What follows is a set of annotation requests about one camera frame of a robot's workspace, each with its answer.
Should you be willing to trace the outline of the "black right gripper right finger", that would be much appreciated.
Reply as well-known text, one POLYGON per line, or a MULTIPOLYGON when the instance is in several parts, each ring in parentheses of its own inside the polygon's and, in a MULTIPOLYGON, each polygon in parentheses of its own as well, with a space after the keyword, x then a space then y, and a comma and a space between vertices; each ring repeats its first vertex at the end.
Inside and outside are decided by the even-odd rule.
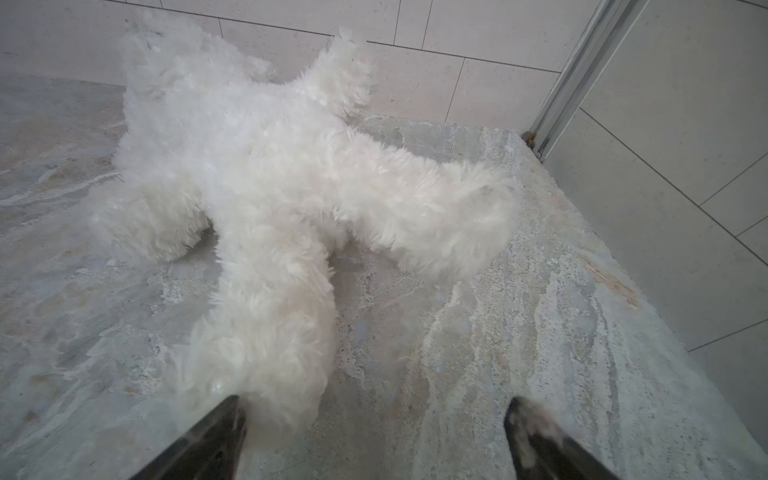
POLYGON ((503 426, 517 479, 619 480, 529 398, 511 399, 503 426))

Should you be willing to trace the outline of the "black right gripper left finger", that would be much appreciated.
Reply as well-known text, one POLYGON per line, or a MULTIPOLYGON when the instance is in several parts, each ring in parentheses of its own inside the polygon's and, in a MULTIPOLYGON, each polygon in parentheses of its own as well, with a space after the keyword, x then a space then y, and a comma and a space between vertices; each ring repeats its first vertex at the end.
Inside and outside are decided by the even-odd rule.
POLYGON ((230 395, 130 480, 231 480, 247 434, 243 400, 230 395))

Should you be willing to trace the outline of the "white fluffy teddy bear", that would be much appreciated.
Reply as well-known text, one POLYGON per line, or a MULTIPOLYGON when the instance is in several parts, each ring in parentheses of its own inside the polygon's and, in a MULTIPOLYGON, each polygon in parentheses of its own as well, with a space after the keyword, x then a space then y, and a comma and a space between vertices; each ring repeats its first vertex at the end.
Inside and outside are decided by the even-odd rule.
POLYGON ((172 349, 182 424, 237 395, 246 444, 275 450, 315 421, 334 369, 330 256, 355 240, 404 271, 461 280, 515 229, 510 175, 388 146, 352 122, 373 64, 343 31, 298 77, 195 22, 147 11, 122 38, 126 132, 92 187, 90 230, 115 257, 170 262, 205 230, 221 265, 211 310, 172 349))

